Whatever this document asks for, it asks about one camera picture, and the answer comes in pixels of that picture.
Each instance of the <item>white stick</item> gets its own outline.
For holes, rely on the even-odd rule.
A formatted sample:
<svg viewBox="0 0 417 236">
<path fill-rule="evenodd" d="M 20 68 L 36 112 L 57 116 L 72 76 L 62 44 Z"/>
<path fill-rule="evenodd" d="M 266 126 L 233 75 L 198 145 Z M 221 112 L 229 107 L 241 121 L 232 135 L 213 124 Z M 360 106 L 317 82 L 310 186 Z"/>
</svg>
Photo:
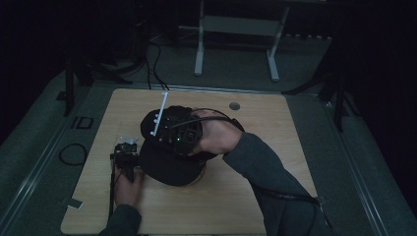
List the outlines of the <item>white stick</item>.
<svg viewBox="0 0 417 236">
<path fill-rule="evenodd" d="M 165 102 L 166 102 L 166 97 L 168 96 L 168 92 L 165 91 L 162 94 L 163 94 L 163 100 L 162 100 L 162 105 L 160 106 L 159 114 L 157 115 L 155 129 L 153 130 L 153 132 L 150 132 L 150 134 L 153 136 L 156 136 L 156 131 L 157 131 L 157 128 L 159 127 L 160 118 L 162 117 L 162 112 L 163 112 L 163 108 L 165 107 Z"/>
</svg>

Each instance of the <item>camera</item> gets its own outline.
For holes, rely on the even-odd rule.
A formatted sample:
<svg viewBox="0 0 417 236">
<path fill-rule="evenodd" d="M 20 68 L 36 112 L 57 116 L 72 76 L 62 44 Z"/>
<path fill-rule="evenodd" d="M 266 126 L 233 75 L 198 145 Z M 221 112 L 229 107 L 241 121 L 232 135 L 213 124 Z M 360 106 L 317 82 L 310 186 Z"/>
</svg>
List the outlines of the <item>camera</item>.
<svg viewBox="0 0 417 236">
<path fill-rule="evenodd" d="M 122 169 L 126 177 L 133 183 L 135 181 L 135 166 L 139 166 L 139 155 L 137 154 L 137 144 L 118 144 L 114 148 L 114 153 L 110 154 L 113 165 Z"/>
</svg>

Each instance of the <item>gray floor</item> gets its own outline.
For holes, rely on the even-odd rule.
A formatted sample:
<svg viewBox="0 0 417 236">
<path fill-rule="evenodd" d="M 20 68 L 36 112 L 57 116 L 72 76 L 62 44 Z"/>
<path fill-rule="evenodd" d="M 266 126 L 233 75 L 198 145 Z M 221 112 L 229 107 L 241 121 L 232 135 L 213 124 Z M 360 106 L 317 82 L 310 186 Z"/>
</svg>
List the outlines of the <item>gray floor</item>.
<svg viewBox="0 0 417 236">
<path fill-rule="evenodd" d="M 328 40 L 284 38 L 275 57 L 280 73 L 278 83 L 269 79 L 263 51 L 220 50 L 215 45 L 206 49 L 201 77 L 193 75 L 196 48 L 188 46 L 162 46 L 156 71 L 172 89 L 280 93 L 312 77 L 328 44 Z M 151 63 L 156 55 L 157 48 L 151 46 Z M 134 81 L 130 88 L 147 88 L 144 70 L 125 77 Z M 0 147 L 1 158 L 8 160 L 0 166 L 1 225 L 7 227 L 1 232 L 64 235 L 60 231 L 66 211 L 62 202 L 71 198 L 82 166 L 64 165 L 58 158 L 59 151 L 73 143 L 89 150 L 111 93 L 117 88 L 121 87 L 99 80 L 92 88 L 77 87 L 77 105 L 64 118 L 65 105 L 55 100 L 64 89 L 64 77 L 60 75 L 51 81 Z M 342 122 L 344 132 L 337 132 L 331 121 L 331 104 L 323 104 L 315 97 L 319 88 L 286 98 L 318 193 L 328 200 L 324 209 L 334 230 L 339 235 L 417 235 L 417 221 L 392 180 L 365 122 L 347 109 L 349 116 L 343 117 Z M 92 118 L 91 129 L 72 128 L 76 117 Z M 74 162 L 82 161 L 83 155 L 76 147 L 63 152 Z"/>
</svg>

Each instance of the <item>gray sleeve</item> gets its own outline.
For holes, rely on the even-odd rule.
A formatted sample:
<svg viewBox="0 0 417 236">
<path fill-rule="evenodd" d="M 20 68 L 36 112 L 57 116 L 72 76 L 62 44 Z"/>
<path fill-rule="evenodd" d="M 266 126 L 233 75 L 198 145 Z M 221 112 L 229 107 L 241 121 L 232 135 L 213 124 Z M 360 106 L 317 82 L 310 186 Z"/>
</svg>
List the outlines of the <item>gray sleeve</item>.
<svg viewBox="0 0 417 236">
<path fill-rule="evenodd" d="M 102 236 L 134 236 L 138 234 L 141 215 L 132 206 L 118 206 L 107 222 L 106 228 L 99 235 Z"/>
<path fill-rule="evenodd" d="M 255 185 L 283 194 L 310 196 L 259 137 L 244 133 L 224 161 Z M 317 206 L 273 198 L 254 189 L 267 235 L 332 235 Z"/>
</svg>

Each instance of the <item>hand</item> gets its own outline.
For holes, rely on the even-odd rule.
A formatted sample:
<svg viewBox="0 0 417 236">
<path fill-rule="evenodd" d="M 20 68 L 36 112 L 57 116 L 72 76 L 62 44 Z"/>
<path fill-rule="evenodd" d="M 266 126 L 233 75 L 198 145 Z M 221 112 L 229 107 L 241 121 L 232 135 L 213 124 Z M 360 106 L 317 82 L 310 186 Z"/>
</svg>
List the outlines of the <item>hand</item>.
<svg viewBox="0 0 417 236">
<path fill-rule="evenodd" d="M 198 117 L 223 116 L 211 110 L 197 110 L 192 113 Z M 227 121 L 207 120 L 202 121 L 203 136 L 189 155 L 200 151 L 208 151 L 214 154 L 231 152 L 242 138 L 242 131 Z"/>
<path fill-rule="evenodd" d="M 121 173 L 118 168 L 115 168 L 116 185 L 114 186 L 114 202 L 116 205 L 138 207 L 139 200 L 141 199 L 144 175 L 144 171 L 139 170 L 136 172 L 135 182 L 132 183 L 126 175 Z"/>
</svg>

